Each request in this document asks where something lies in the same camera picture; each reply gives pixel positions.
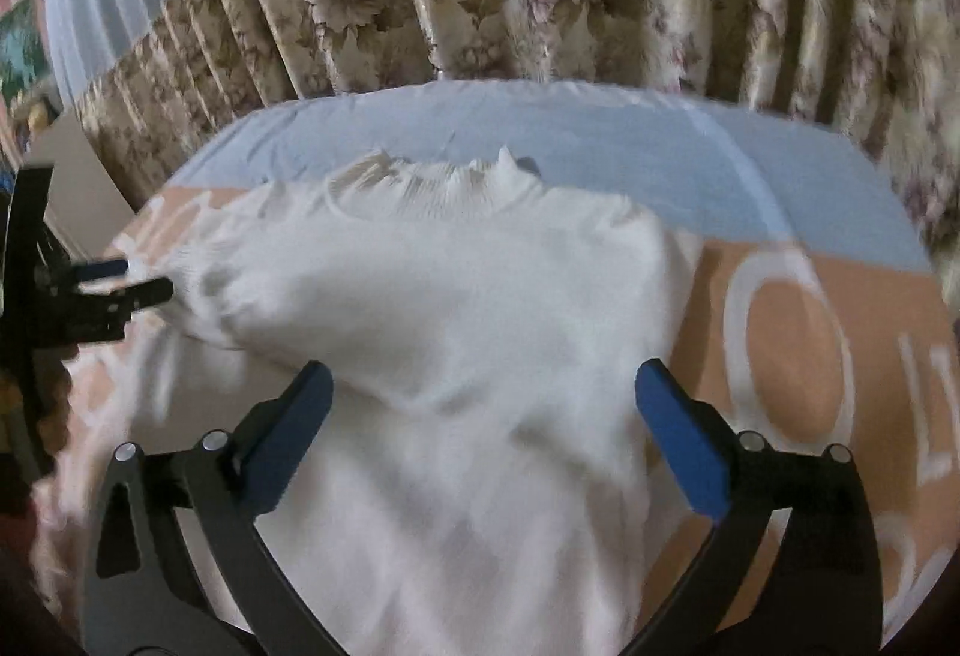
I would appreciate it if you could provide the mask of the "orange blue patterned bedsheet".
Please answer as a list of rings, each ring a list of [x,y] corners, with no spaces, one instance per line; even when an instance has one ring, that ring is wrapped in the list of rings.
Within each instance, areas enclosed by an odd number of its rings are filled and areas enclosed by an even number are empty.
[[[550,186],[619,195],[701,257],[663,359],[695,398],[785,452],[853,450],[882,560],[885,636],[923,606],[958,544],[958,359],[949,310],[889,182],[843,136],[750,110],[610,86],[431,83],[286,102],[225,128],[151,198],[314,182],[376,152],[415,164],[509,154]],[[706,531],[651,435],[635,633]],[[80,562],[39,489],[37,580],[62,614]]]

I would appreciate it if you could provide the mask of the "white knit sweater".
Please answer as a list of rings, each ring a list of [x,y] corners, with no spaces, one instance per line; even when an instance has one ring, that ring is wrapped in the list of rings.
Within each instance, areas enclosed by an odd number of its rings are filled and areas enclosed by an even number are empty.
[[[76,365],[49,503],[65,558],[119,443],[189,447],[317,360],[334,406],[260,532],[350,653],[630,638],[649,511],[633,383],[674,347],[695,234],[509,154],[376,152],[236,197],[168,191],[121,247],[176,294]]]

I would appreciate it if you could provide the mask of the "white leaning board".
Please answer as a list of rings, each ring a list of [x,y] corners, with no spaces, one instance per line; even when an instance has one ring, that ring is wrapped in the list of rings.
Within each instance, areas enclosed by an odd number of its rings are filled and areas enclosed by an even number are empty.
[[[47,164],[53,168],[47,224],[76,260],[99,257],[135,213],[73,113],[32,138],[26,165]]]

